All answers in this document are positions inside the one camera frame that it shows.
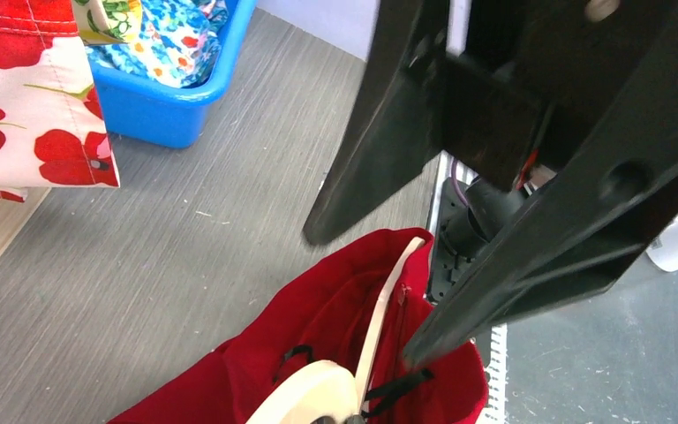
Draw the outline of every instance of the red bag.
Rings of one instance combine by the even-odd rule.
[[[426,243],[404,265],[373,363],[371,390],[387,388],[410,373],[401,350],[433,309],[423,298],[433,236],[422,229],[376,231],[329,255],[282,288],[239,336],[110,423],[242,424],[309,356],[354,373],[380,289],[415,237]],[[309,354],[286,357],[296,346],[310,346]],[[432,378],[368,422],[474,424],[487,401],[474,345],[436,360],[426,375]],[[371,411],[379,403],[371,401]]]

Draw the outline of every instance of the purple cable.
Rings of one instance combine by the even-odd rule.
[[[458,200],[463,203],[463,205],[468,208],[469,202],[466,200],[466,196],[463,195],[461,187],[458,185],[458,178],[456,178],[456,171],[458,170],[458,161],[452,157],[451,158],[451,186],[456,192],[456,197]]]

